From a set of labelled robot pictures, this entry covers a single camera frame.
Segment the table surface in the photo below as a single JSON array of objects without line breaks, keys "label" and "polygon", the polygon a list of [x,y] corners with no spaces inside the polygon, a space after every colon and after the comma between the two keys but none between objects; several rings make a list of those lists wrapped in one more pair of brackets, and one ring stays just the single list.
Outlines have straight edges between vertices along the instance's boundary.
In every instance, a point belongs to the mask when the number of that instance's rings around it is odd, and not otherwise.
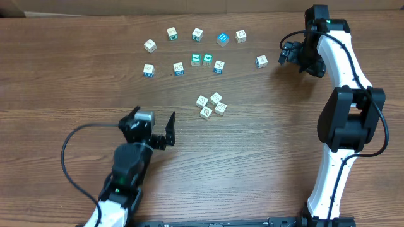
[{"label": "table surface", "polygon": [[[341,202],[358,226],[404,221],[404,14],[331,12],[345,18],[361,68],[387,96],[386,152],[355,162]],[[168,41],[174,26],[179,39]],[[198,27],[202,42],[191,40]],[[89,122],[117,122],[140,105],[154,110],[156,133],[176,112],[174,147],[155,151],[135,218],[163,221],[295,216],[310,196],[322,153],[316,126],[331,95],[328,75],[279,66],[279,41],[304,27],[303,13],[108,16],[0,20],[0,226],[72,226],[94,205],[63,175],[68,133]],[[247,42],[234,34],[244,29]],[[226,32],[225,47],[216,43]],[[151,38],[157,50],[143,43]],[[295,37],[291,40],[302,40]],[[223,75],[191,66],[192,53],[225,62]],[[268,66],[256,69],[266,55]],[[174,76],[182,62],[185,76]],[[152,79],[142,75],[153,64]],[[209,121],[200,95],[223,96],[228,110]],[[364,153],[383,143],[381,124]],[[97,196],[124,142],[118,129],[86,129],[66,150],[72,178]]]}]

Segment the cube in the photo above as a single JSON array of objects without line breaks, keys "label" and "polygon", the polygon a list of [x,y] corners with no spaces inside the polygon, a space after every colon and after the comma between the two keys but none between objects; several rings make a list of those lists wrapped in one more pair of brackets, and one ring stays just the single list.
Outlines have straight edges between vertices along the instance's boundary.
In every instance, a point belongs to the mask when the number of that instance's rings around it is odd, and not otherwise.
[{"label": "cube", "polygon": [[169,40],[173,41],[178,38],[177,31],[174,27],[167,29],[167,33],[169,34]]},{"label": "cube", "polygon": [[211,63],[212,63],[212,60],[213,60],[213,55],[205,54],[205,56],[203,57],[202,64],[203,64],[204,66],[210,67],[210,66],[211,66]]},{"label": "cube", "polygon": [[214,106],[217,105],[220,101],[222,101],[222,97],[216,92],[215,94],[210,97],[210,103],[214,104]]},{"label": "cube", "polygon": [[201,117],[203,117],[206,120],[209,120],[209,117],[212,115],[212,110],[209,109],[208,107],[203,107],[201,110]]},{"label": "cube", "polygon": [[203,97],[202,95],[199,96],[198,100],[196,100],[196,106],[199,108],[203,108],[208,104],[208,99]]},{"label": "cube", "polygon": [[195,28],[194,32],[192,32],[192,39],[200,42],[203,37],[203,31],[199,28]]},{"label": "cube", "polygon": [[217,43],[224,47],[229,42],[229,36],[226,35],[224,32],[217,37]]},{"label": "cube", "polygon": [[217,60],[215,66],[213,67],[213,72],[222,74],[223,68],[225,67],[225,63],[222,61]]},{"label": "cube", "polygon": [[156,43],[153,42],[151,39],[145,42],[145,49],[149,51],[149,53],[153,53],[157,49]]},{"label": "cube", "polygon": [[215,113],[216,114],[220,114],[223,116],[223,114],[225,113],[225,110],[227,108],[227,105],[221,102],[218,102],[215,108]]},{"label": "cube", "polygon": [[258,69],[261,69],[262,67],[265,67],[268,64],[268,60],[266,60],[265,55],[257,57],[255,60],[255,64],[257,65]]},{"label": "cube", "polygon": [[145,64],[145,67],[143,68],[143,74],[146,77],[154,77],[154,66]]},{"label": "cube", "polygon": [[174,64],[174,72],[176,76],[184,75],[184,66],[182,66],[182,62],[178,62]]},{"label": "cube", "polygon": [[192,66],[201,66],[201,55],[200,54],[192,54],[191,65]]},{"label": "cube", "polygon": [[238,43],[245,42],[247,40],[247,34],[244,30],[235,32],[235,39]]}]

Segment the white cube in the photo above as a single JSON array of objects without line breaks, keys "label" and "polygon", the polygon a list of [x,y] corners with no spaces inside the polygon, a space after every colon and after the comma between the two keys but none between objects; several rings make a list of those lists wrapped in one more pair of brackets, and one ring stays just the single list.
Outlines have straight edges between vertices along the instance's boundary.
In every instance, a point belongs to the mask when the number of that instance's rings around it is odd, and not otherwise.
[{"label": "white cube", "polygon": [[145,42],[145,49],[149,51],[149,53],[153,53],[157,49],[156,43],[153,42],[151,39]]},{"label": "white cube", "polygon": [[203,117],[206,120],[209,120],[209,117],[212,115],[212,110],[209,109],[208,107],[203,107],[201,110],[201,117]]},{"label": "white cube", "polygon": [[192,39],[200,42],[203,37],[203,31],[199,28],[195,28],[194,32],[192,32]]},{"label": "white cube", "polygon": [[145,64],[145,67],[143,68],[143,75],[146,77],[154,77],[154,66]]},{"label": "white cube", "polygon": [[185,70],[184,70],[184,66],[182,66],[182,62],[174,63],[174,72],[175,72],[176,76],[185,74]]},{"label": "white cube", "polygon": [[258,69],[261,69],[262,67],[265,67],[268,64],[268,60],[266,60],[265,55],[257,57],[255,60],[255,64],[257,65]]},{"label": "white cube", "polygon": [[174,27],[167,29],[167,33],[169,34],[169,40],[173,41],[178,38],[177,31]]},{"label": "white cube", "polygon": [[215,113],[216,114],[220,114],[223,116],[223,114],[225,113],[225,110],[227,108],[227,105],[221,102],[218,102],[215,108]]},{"label": "white cube", "polygon": [[212,63],[212,60],[213,60],[213,55],[205,54],[205,56],[203,57],[202,64],[203,64],[204,66],[210,67],[210,66],[211,66],[211,63]]},{"label": "white cube", "polygon": [[226,35],[226,33],[222,33],[217,37],[217,43],[221,46],[224,47],[226,44],[229,42],[229,36]]},{"label": "white cube", "polygon": [[238,43],[245,42],[247,40],[247,34],[244,30],[235,32],[235,39]]},{"label": "white cube", "polygon": [[218,102],[222,101],[222,97],[216,92],[210,97],[209,101],[216,106]]},{"label": "white cube", "polygon": [[223,68],[225,67],[225,63],[222,61],[216,61],[215,66],[213,67],[213,72],[222,74]]},{"label": "white cube", "polygon": [[199,96],[198,100],[196,100],[196,106],[199,108],[203,108],[208,104],[208,99],[203,97],[202,95]]},{"label": "white cube", "polygon": [[200,54],[192,54],[191,65],[192,66],[201,66],[201,55]]}]

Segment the cable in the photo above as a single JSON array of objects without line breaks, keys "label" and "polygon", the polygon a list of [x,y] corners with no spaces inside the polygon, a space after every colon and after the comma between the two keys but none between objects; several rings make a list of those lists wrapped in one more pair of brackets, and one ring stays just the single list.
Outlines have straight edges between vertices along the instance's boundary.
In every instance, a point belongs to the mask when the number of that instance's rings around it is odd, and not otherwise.
[{"label": "cable", "polygon": [[282,43],[289,37],[296,35],[296,34],[301,34],[301,33],[315,33],[315,34],[319,34],[319,35],[324,35],[325,37],[328,37],[330,39],[332,39],[332,41],[338,43],[341,48],[345,51],[345,53],[347,54],[348,60],[349,60],[349,64],[351,66],[352,69],[352,74],[353,74],[353,79],[355,80],[355,82],[358,84],[359,88],[365,93],[365,96],[368,100],[370,100],[370,102],[372,103],[373,107],[376,109],[377,114],[379,115],[379,118],[381,120],[381,123],[383,124],[383,129],[384,129],[384,143],[383,146],[381,147],[381,149],[376,152],[376,153],[372,153],[372,154],[352,154],[348,157],[346,157],[342,163],[341,163],[341,167],[340,170],[338,171],[338,175],[337,178],[335,180],[335,184],[334,184],[334,189],[333,189],[333,194],[331,196],[331,202],[330,202],[330,208],[328,209],[328,215],[327,215],[327,220],[326,220],[326,225],[328,226],[328,222],[330,221],[331,218],[331,212],[333,210],[333,204],[334,204],[334,200],[335,200],[335,194],[336,194],[336,190],[338,188],[338,184],[340,182],[341,179],[341,174],[342,174],[342,170],[343,167],[347,164],[347,161],[351,158],[354,157],[364,157],[364,158],[371,158],[371,157],[375,157],[380,155],[381,153],[383,153],[383,151],[387,148],[387,145],[389,143],[389,129],[387,126],[387,122],[386,119],[384,118],[383,113],[381,112],[380,108],[377,106],[376,102],[373,100],[372,96],[369,94],[369,92],[367,92],[367,90],[363,87],[363,85],[360,83],[359,81],[359,77],[356,73],[355,70],[355,66],[354,66],[354,61],[352,60],[352,56],[350,54],[350,52],[348,51],[347,47],[345,46],[345,44],[343,44],[341,41],[339,41],[337,38],[335,38],[332,35],[329,35],[325,32],[319,32],[319,31],[312,31],[312,30],[302,30],[302,31],[297,31],[297,32],[292,32],[289,35],[285,36],[279,43],[279,47],[281,48],[281,50],[294,50],[294,49],[299,49],[302,47],[302,45],[296,46],[296,47],[292,47],[292,48],[285,48],[282,47]]},{"label": "cable", "polygon": [[79,190],[81,193],[85,194],[89,199],[91,199],[94,204],[97,207],[98,210],[98,219],[97,222],[95,223],[95,227],[97,227],[100,222],[101,222],[101,207],[98,204],[98,201],[92,197],[88,192],[86,192],[84,189],[82,189],[79,185],[77,185],[77,183],[75,183],[73,181],[73,179],[70,177],[70,175],[68,174],[68,171],[66,170],[66,167],[64,165],[64,150],[66,149],[66,145],[68,145],[68,142],[70,140],[70,138],[80,129],[84,129],[86,127],[117,127],[117,124],[105,124],[105,123],[91,123],[91,124],[84,124],[82,126],[77,127],[75,130],[71,131],[70,134],[67,136],[67,138],[64,140],[63,143],[63,147],[62,147],[62,154],[61,154],[61,163],[62,163],[62,169],[63,169],[63,173],[66,176],[66,178],[69,180],[69,182],[77,189]]}]

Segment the letter cube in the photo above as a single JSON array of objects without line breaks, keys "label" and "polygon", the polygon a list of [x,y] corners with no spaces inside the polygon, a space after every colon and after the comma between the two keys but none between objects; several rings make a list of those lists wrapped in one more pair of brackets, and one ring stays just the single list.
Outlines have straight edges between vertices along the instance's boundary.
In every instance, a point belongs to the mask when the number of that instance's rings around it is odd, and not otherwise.
[{"label": "letter cube", "polygon": [[223,114],[225,113],[227,105],[221,102],[218,102],[215,108],[215,113],[216,114],[220,114],[223,116]]},{"label": "letter cube", "polygon": [[258,69],[261,69],[262,67],[265,67],[268,64],[268,60],[266,60],[265,55],[257,57],[255,60],[255,64],[257,65]]},{"label": "letter cube", "polygon": [[203,64],[204,66],[210,67],[210,66],[211,66],[211,63],[212,63],[212,60],[213,60],[213,56],[212,56],[212,55],[210,55],[210,54],[205,54],[205,56],[203,57],[202,64]]},{"label": "letter cube", "polygon": [[224,32],[217,37],[217,43],[224,47],[229,42],[229,36],[226,35]]},{"label": "letter cube", "polygon": [[195,28],[194,32],[192,32],[192,39],[200,42],[203,37],[203,31],[199,28]]},{"label": "letter cube", "polygon": [[209,109],[208,107],[203,107],[201,110],[201,117],[203,117],[206,120],[209,120],[209,117],[212,115],[212,110]]},{"label": "letter cube", "polygon": [[192,66],[201,66],[201,55],[200,54],[192,54],[191,65]]},{"label": "letter cube", "polygon": [[216,61],[215,67],[213,67],[213,72],[222,74],[223,73],[223,68],[225,67],[225,63],[222,61]]},{"label": "letter cube", "polygon": [[196,106],[199,108],[203,108],[208,104],[208,99],[203,97],[202,95],[199,96],[198,100],[196,100]]},{"label": "letter cube", "polygon": [[182,62],[178,62],[174,64],[174,72],[176,76],[184,75],[184,67],[182,66]]},{"label": "letter cube", "polygon": [[173,41],[178,38],[177,31],[174,27],[167,29],[167,33],[169,34],[169,40]]},{"label": "letter cube", "polygon": [[157,49],[156,43],[153,42],[151,39],[145,42],[145,49],[149,51],[149,53],[153,53]]},{"label": "letter cube", "polygon": [[238,43],[245,42],[247,40],[247,34],[244,30],[235,32],[235,39]]},{"label": "letter cube", "polygon": [[146,77],[154,77],[154,66],[145,64],[145,67],[143,68],[143,74]]},{"label": "letter cube", "polygon": [[210,97],[209,101],[216,106],[218,102],[222,101],[222,97],[216,92],[212,95],[212,97]]}]

